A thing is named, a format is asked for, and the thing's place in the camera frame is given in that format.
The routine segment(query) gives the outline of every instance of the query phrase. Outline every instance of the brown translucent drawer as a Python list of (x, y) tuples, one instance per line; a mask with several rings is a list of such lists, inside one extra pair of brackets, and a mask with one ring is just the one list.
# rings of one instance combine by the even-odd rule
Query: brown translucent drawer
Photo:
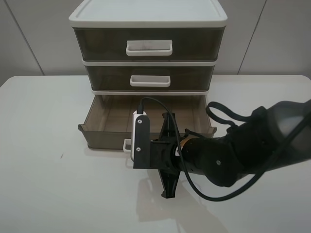
[[(78, 129), (92, 149), (121, 150), (125, 139), (131, 138), (132, 114), (142, 96), (96, 95), (84, 124)], [(212, 137), (216, 132), (205, 113), (205, 96), (155, 96), (175, 113), (178, 129), (183, 136), (187, 128)], [(159, 137), (165, 110), (155, 102), (146, 101), (144, 111), (150, 119), (151, 139)]]
[(86, 66), (93, 91), (206, 92), (214, 66)]
[(73, 29), (86, 61), (215, 61), (225, 28)]

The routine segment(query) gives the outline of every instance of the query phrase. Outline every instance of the plastic drawer unit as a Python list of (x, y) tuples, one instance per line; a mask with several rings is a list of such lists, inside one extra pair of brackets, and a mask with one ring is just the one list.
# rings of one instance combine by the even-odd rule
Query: plastic drawer unit
[(209, 89), (215, 62), (85, 62), (93, 93), (200, 95)]
[(216, 61), (217, 0), (85, 0), (69, 17), (85, 61)]
[[(131, 139), (132, 114), (137, 110), (139, 96), (96, 95), (84, 124), (78, 129), (92, 149), (122, 150), (126, 139)], [(213, 137), (216, 128), (210, 126), (205, 113), (204, 96), (157, 96), (175, 113), (178, 129), (183, 136), (187, 128)], [(165, 110), (158, 103), (147, 101), (144, 111), (150, 119), (150, 139), (158, 139)]]

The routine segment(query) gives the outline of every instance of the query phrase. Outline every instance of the drawer handle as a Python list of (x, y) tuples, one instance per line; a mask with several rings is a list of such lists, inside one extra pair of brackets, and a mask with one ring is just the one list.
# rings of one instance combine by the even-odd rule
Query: drawer handle
[(171, 85), (171, 77), (153, 75), (132, 75), (130, 84), (131, 86), (169, 87)]
[(128, 40), (126, 54), (139, 56), (170, 56), (173, 53), (171, 40)]
[(131, 139), (125, 139), (124, 143), (123, 143), (123, 152), (130, 154), (131, 153), (131, 149), (127, 149), (126, 146), (130, 146), (132, 144), (132, 140)]

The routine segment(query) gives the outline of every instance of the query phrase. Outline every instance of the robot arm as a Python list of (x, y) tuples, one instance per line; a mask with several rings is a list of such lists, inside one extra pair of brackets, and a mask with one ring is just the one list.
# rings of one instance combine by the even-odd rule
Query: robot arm
[[(142, 113), (142, 102), (138, 113)], [(223, 120), (215, 116), (210, 107), (245, 123), (237, 126), (232, 121)], [(207, 114), (219, 123), (230, 125), (227, 135), (220, 138), (180, 138), (174, 114), (168, 111), (163, 114), (164, 124), (159, 139), (150, 141), (148, 117), (134, 115), (131, 151), (134, 168), (158, 169), (164, 188), (163, 197), (175, 197), (180, 171), (185, 172), (194, 190), (196, 188), (188, 172), (205, 175), (215, 185), (224, 187), (232, 186), (248, 174), (255, 174), (253, 183), (248, 185), (250, 187), (267, 170), (311, 159), (311, 100), (306, 103), (283, 101), (269, 109), (260, 107), (249, 117), (239, 116), (225, 106), (211, 102), (207, 106)], [(237, 195), (210, 198), (195, 191), (201, 197), (214, 201)]]

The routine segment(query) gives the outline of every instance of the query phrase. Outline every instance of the white table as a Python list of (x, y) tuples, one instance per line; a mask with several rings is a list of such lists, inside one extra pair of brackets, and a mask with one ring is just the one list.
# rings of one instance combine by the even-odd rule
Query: white table
[[(309, 99), (303, 76), (214, 75), (208, 94), (243, 115)], [(77, 125), (92, 100), (87, 76), (13, 77), (0, 88), (1, 233), (310, 232), (310, 162), (268, 172), (219, 203), (199, 198), (181, 174), (176, 198), (166, 200), (156, 170), (133, 170), (127, 154), (87, 148)], [(226, 126), (212, 125), (225, 134)], [(211, 196), (248, 180), (228, 189), (192, 177)]]

